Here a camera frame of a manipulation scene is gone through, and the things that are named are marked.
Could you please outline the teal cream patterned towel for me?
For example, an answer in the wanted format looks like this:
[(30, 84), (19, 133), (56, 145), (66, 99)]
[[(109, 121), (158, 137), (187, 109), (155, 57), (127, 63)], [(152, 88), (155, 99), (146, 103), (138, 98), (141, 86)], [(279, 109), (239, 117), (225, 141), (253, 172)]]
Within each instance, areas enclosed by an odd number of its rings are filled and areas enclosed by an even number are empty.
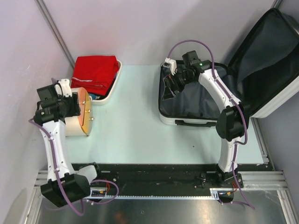
[(100, 96), (92, 94), (92, 93), (89, 93), (89, 97), (91, 100), (99, 100), (100, 99)]

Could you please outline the black white space suitcase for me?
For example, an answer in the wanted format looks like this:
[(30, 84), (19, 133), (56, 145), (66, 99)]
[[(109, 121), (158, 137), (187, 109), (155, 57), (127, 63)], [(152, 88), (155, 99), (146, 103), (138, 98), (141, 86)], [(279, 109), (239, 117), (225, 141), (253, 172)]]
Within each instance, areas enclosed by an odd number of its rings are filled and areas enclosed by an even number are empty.
[[(265, 118), (299, 91), (299, 24), (278, 9), (268, 10), (250, 30), (228, 65), (214, 63), (221, 80), (249, 116)], [(214, 126), (220, 111), (198, 82), (189, 83), (175, 98), (162, 100), (160, 70), (158, 109), (167, 125)]]

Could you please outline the red shirt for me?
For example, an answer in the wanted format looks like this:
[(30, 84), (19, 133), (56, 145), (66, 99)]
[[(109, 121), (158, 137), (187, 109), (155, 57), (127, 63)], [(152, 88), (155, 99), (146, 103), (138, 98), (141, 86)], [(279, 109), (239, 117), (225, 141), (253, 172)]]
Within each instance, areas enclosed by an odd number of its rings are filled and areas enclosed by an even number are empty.
[(115, 56), (79, 56), (75, 62), (71, 88), (83, 87), (88, 93), (104, 96), (118, 70)]

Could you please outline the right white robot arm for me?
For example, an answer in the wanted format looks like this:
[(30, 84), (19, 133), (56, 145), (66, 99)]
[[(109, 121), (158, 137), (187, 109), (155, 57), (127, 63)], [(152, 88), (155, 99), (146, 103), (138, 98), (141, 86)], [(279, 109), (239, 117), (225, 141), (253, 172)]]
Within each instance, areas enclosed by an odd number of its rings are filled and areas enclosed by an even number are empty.
[(201, 61), (193, 50), (183, 55), (183, 62), (184, 67), (179, 67), (168, 56), (162, 63), (161, 69), (166, 73), (162, 100), (175, 98), (187, 84), (194, 82), (208, 91), (220, 111), (215, 128), (221, 138), (221, 155), (215, 181), (220, 187), (227, 187), (235, 176), (238, 146), (247, 143), (250, 105), (242, 103), (224, 84), (213, 60)]

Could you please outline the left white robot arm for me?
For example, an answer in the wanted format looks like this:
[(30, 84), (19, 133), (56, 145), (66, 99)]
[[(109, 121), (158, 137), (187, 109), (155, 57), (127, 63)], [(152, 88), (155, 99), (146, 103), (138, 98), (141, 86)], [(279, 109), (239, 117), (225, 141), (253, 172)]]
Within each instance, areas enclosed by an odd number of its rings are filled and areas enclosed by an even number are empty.
[(66, 119), (82, 115), (79, 93), (72, 91), (68, 79), (37, 89), (39, 101), (29, 122), (40, 129), (47, 155), (47, 183), (41, 193), (57, 207), (63, 207), (90, 195), (90, 184), (99, 186), (103, 174), (96, 163), (75, 171), (67, 153)]

